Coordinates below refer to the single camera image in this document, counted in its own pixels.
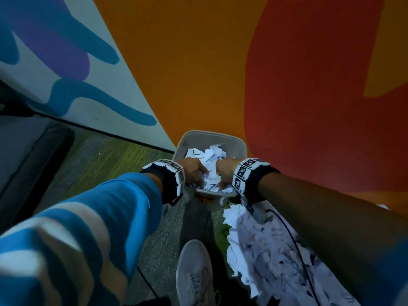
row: wristband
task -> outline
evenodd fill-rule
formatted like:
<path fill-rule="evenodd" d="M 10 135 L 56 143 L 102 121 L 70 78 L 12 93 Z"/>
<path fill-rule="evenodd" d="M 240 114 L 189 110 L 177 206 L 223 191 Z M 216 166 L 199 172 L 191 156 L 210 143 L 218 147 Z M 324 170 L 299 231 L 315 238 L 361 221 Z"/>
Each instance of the wristband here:
<path fill-rule="evenodd" d="M 162 203 L 169 203 L 171 206 L 183 196 L 184 189 L 184 169 L 171 160 L 161 159 L 143 167 L 140 173 L 150 173 L 157 176 L 163 184 Z"/>
<path fill-rule="evenodd" d="M 249 204 L 258 203 L 265 200 L 258 190 L 259 181 L 269 173 L 280 174 L 268 162 L 257 158 L 247 158 L 235 169 L 232 185 Z"/>

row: white sneaker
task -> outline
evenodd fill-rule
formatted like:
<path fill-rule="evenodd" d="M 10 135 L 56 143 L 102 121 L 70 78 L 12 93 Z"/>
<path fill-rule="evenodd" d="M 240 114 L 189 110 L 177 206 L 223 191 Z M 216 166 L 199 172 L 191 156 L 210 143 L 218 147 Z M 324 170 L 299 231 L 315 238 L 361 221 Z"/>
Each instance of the white sneaker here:
<path fill-rule="evenodd" d="M 181 250 L 176 271 L 180 306 L 217 305 L 212 277 L 211 260 L 204 244 L 197 239 L 186 243 Z"/>

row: cord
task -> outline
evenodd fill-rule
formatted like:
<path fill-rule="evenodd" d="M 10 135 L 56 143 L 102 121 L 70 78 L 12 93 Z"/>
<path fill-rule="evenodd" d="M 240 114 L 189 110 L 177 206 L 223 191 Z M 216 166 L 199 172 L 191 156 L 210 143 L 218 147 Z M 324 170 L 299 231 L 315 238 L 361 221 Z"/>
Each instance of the cord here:
<path fill-rule="evenodd" d="M 150 288 L 150 290 L 153 292 L 154 296 L 158 299 L 159 296 L 157 295 L 156 291 L 152 288 L 152 286 L 150 285 L 150 283 L 147 281 L 145 275 L 143 275 L 142 271 L 140 270 L 140 267 L 137 266 L 137 270 L 140 273 L 140 276 L 143 278 L 143 280 L 145 281 L 145 283 L 147 284 L 147 286 Z"/>
<path fill-rule="evenodd" d="M 272 209 L 267 209 L 265 212 L 268 212 L 268 211 L 273 212 L 273 213 L 279 218 L 279 220 L 283 223 L 283 225 L 285 226 L 286 230 L 288 231 L 288 233 L 289 233 L 289 235 L 290 235 L 290 237 L 291 237 L 293 243 L 295 244 L 295 247 L 296 247 L 297 253 L 298 253 L 298 255 L 299 255 L 300 261 L 302 262 L 302 266 L 303 266 L 303 269 L 304 269 L 304 271 L 305 271 L 306 278 L 307 278 L 307 280 L 308 280 L 309 283 L 310 283 L 310 288 L 312 289 L 313 297 L 314 297 L 315 300 L 316 300 L 317 306 L 321 306 L 321 305 L 320 305 L 320 302 L 319 302 L 319 299 L 317 298 L 317 294 L 316 294 L 316 292 L 315 292 L 315 288 L 313 287 L 312 280 L 310 279 L 309 273 L 308 273 L 308 271 L 307 271 L 307 269 L 306 269 L 306 264 L 305 264 L 305 262 L 304 262 L 303 259 L 302 259 L 302 255 L 301 255 L 301 253 L 300 253 L 299 247 L 297 246 L 296 241 L 295 241 L 295 239 L 294 239 L 293 236 L 292 236 L 292 233 L 289 231 L 288 226 L 287 226 L 286 223 L 283 221 L 283 219 L 278 215 L 277 212 L 273 211 Z"/>

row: plastic bin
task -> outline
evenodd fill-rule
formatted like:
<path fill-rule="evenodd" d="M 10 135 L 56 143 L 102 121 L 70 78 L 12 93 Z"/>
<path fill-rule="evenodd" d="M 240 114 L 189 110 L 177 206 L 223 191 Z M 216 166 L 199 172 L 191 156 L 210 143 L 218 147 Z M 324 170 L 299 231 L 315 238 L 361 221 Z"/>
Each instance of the plastic bin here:
<path fill-rule="evenodd" d="M 183 135 L 179 144 L 177 145 L 176 152 L 173 155 L 173 160 L 177 161 L 184 159 L 187 154 L 187 149 L 197 148 L 200 150 L 208 149 L 211 145 L 222 144 L 220 148 L 227 153 L 228 157 L 246 158 L 247 146 L 245 142 L 239 137 L 200 130 L 192 130 Z M 186 186 L 185 190 L 193 193 L 196 200 L 209 205 L 215 205 L 217 209 L 220 205 L 224 205 L 224 198 L 230 198 L 237 195 L 235 191 L 231 193 L 213 192 L 202 189 L 196 189 Z"/>

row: painted wall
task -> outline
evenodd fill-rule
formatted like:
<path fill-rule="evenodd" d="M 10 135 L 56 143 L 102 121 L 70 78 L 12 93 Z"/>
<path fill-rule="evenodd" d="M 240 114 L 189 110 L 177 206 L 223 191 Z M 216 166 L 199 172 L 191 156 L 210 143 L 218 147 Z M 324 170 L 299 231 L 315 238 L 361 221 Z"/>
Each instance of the painted wall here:
<path fill-rule="evenodd" d="M 406 13 L 407 0 L 0 0 L 0 78 L 34 109 L 162 148 L 191 129 L 239 136 L 286 174 L 408 216 Z"/>

